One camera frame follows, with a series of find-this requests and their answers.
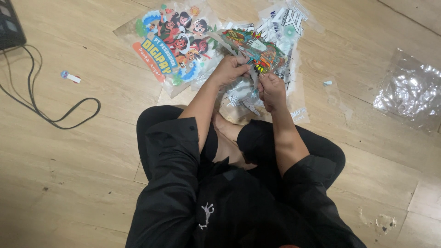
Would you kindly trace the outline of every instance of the hand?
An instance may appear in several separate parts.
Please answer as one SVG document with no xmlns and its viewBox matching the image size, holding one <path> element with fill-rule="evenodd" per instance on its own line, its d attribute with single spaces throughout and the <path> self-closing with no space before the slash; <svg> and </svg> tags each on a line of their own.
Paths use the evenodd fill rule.
<svg viewBox="0 0 441 248">
<path fill-rule="evenodd" d="M 259 98 L 269 113 L 287 107 L 285 82 L 274 73 L 261 73 L 257 89 Z"/>
<path fill-rule="evenodd" d="M 209 81 L 222 87 L 228 86 L 236 80 L 237 77 L 243 75 L 249 77 L 250 65 L 247 65 L 248 59 L 236 58 L 235 56 L 226 56 L 223 58 L 216 69 L 209 77 Z"/>
</svg>

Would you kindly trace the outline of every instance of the black wire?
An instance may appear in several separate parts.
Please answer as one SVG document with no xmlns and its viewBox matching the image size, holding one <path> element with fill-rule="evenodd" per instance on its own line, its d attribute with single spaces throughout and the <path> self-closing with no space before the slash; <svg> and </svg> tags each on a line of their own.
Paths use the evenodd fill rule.
<svg viewBox="0 0 441 248">
<path fill-rule="evenodd" d="M 37 72 L 35 73 L 35 75 L 34 75 L 34 77 L 32 78 L 32 73 L 34 72 L 34 69 L 35 69 L 35 59 L 34 59 L 34 57 L 32 56 L 32 53 L 26 48 L 26 46 L 28 46 L 28 47 L 32 47 L 32 48 L 34 48 L 37 52 L 38 52 L 38 54 L 39 54 L 39 56 L 40 56 L 40 66 L 38 67 L 38 70 L 37 70 Z M 32 60 L 32 68 L 31 68 L 31 70 L 30 70 L 30 72 L 29 72 L 29 75 L 28 75 L 28 79 L 27 79 L 27 84 L 28 84 L 28 91 L 29 91 L 29 97 L 30 97 L 30 102 L 28 102 L 26 99 L 24 99 L 16 90 L 15 90 L 15 88 L 14 88 L 14 85 L 12 84 L 12 72 L 11 72 L 11 65 L 9 64 L 9 59 L 7 58 L 7 55 L 6 55 L 6 53 L 8 53 L 8 52 L 10 52 L 10 51 L 13 51 L 13 50 L 16 50 L 16 49 L 18 49 L 18 48 L 20 48 L 20 47 L 17 47 L 17 48 L 13 48 L 13 49 L 10 49 L 10 50 L 8 50 L 8 51 L 5 51 L 5 50 L 3 50 L 3 55 L 5 56 L 5 58 L 6 58 L 6 62 L 7 62 L 7 66 L 8 66 L 8 69 L 9 69 L 9 79 L 10 79 L 10 83 L 11 83 L 11 85 L 12 85 L 12 89 L 14 90 L 14 92 L 24 101 L 24 102 L 26 102 L 26 103 L 24 103 L 24 102 L 22 102 L 22 101 L 20 101 L 19 99 L 17 99 L 16 97 L 14 97 L 13 95 L 11 95 L 9 92 L 7 92 L 4 88 L 3 88 L 3 86 L 0 84 L 0 88 L 2 89 L 2 91 L 4 92 L 4 93 L 6 93 L 9 97 L 11 97 L 12 99 L 14 99 L 14 100 L 16 100 L 18 103 L 20 103 L 21 105 L 23 105 L 23 106 L 25 106 L 25 107 L 27 107 L 28 109 L 30 109 L 31 111 L 33 111 L 34 113 L 36 113 L 37 115 L 39 115 L 41 118 L 43 118 L 45 121 L 47 121 L 47 122 L 49 122 L 52 126 L 54 126 L 54 127 L 56 127 L 56 128 L 59 128 L 59 129 L 63 129 L 63 130 L 68 130 L 68 129 L 72 129 L 72 128 L 76 128 L 77 126 L 79 126 L 79 125 L 81 125 L 81 124 L 83 124 L 83 123 L 85 123 L 86 121 L 88 121 L 88 120 L 90 120 L 90 119 L 92 119 L 92 118 L 94 118 L 99 112 L 100 112 L 100 109 L 101 109 L 101 102 L 98 100 L 98 99 L 96 99 L 96 98 L 85 98 L 85 99 L 83 99 L 83 100 L 81 100 L 81 101 L 79 101 L 77 104 L 75 104 L 75 106 L 73 106 L 63 117 L 61 117 L 60 119 L 58 119 L 58 120 L 51 120 L 46 114 L 44 114 L 41 110 L 39 110 L 38 109 L 38 107 L 37 107 L 37 104 L 35 103 L 35 98 L 34 98 L 34 85 L 35 85 L 35 79 L 37 78 L 37 76 L 38 76 L 38 74 L 40 73 L 40 70 L 41 70 L 41 67 L 43 66 L 43 56 L 41 55 L 41 53 L 40 53 L 40 51 L 36 48 L 36 47 L 34 47 L 34 46 L 32 46 L 32 45 L 24 45 L 24 46 L 21 46 L 23 49 L 25 49 L 26 50 L 26 52 L 29 54 L 29 56 L 30 56 L 30 58 L 31 58 L 31 60 Z M 84 121 L 82 121 L 82 122 L 80 122 L 80 123 L 78 123 L 77 125 L 75 125 L 75 126 L 72 126 L 72 127 L 69 127 L 69 128 L 64 128 L 64 127 L 61 127 L 61 126 L 59 126 L 56 122 L 59 122 L 59 121 L 62 121 L 62 120 L 64 120 L 67 116 L 69 116 L 70 115 L 70 113 L 72 113 L 76 108 L 78 108 L 83 102 L 85 102 L 85 101 L 87 101 L 87 100 L 94 100 L 94 101 L 96 101 L 97 102 L 97 110 L 95 111 L 95 113 L 92 115 L 92 116 L 90 116 L 89 118 L 87 118 L 87 119 L 85 119 Z"/>
</svg>

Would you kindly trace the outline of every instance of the black shirt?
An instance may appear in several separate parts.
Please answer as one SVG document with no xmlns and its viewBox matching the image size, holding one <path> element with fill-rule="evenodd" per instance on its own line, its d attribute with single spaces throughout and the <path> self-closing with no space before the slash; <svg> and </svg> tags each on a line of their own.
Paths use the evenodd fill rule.
<svg viewBox="0 0 441 248">
<path fill-rule="evenodd" d="M 138 198 L 126 248 L 365 248 L 326 196 L 322 182 L 335 167 L 326 158 L 293 165 L 276 201 L 228 159 L 201 162 L 194 118 L 154 125 L 146 142 L 152 180 Z"/>
</svg>

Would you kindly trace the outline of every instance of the black clothing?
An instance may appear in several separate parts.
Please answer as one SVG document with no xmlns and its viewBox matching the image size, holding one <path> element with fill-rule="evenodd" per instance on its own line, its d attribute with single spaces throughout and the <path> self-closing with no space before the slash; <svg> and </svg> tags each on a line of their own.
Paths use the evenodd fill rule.
<svg viewBox="0 0 441 248">
<path fill-rule="evenodd" d="M 272 124 L 252 121 L 237 143 L 244 171 L 217 151 L 213 126 L 202 154 L 194 118 L 157 106 L 137 123 L 138 147 L 149 185 L 141 192 L 126 248 L 138 247 L 360 247 L 340 219 L 326 188 L 344 167 L 344 154 L 329 140 L 297 127 L 311 155 L 283 178 L 277 170 Z"/>
</svg>

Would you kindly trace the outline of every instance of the wooden floor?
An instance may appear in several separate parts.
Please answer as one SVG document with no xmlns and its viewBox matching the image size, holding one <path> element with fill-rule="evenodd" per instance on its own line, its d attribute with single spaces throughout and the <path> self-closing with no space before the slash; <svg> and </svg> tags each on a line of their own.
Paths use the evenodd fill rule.
<svg viewBox="0 0 441 248">
<path fill-rule="evenodd" d="M 249 0 L 209 2 L 221 19 L 257 20 Z M 441 134 L 429 137 L 409 129 L 377 112 L 372 102 L 397 47 L 441 68 L 441 6 L 434 0 L 384 2 L 303 2 L 326 30 L 321 34 L 305 25 L 299 41 L 310 113 L 310 123 L 302 126 L 345 151 L 346 167 L 328 195 L 369 248 L 438 248 Z M 0 94 L 0 247 L 123 247 L 136 199 L 147 183 L 139 169 L 138 115 L 154 105 L 188 104 L 194 96 L 187 89 L 170 100 L 113 33 L 160 2 L 13 4 L 28 43 L 44 58 L 35 87 L 43 112 L 59 118 L 86 97 L 100 99 L 102 109 L 84 125 L 63 131 Z M 30 58 L 21 49 L 8 58 L 13 84 L 25 93 Z M 12 90 L 4 57 L 0 68 L 1 84 Z M 62 79 L 63 70 L 80 76 L 81 83 Z M 342 102 L 354 111 L 350 120 L 327 103 L 322 84 L 330 76 Z M 85 104 L 63 125 L 83 120 L 95 108 Z"/>
</svg>

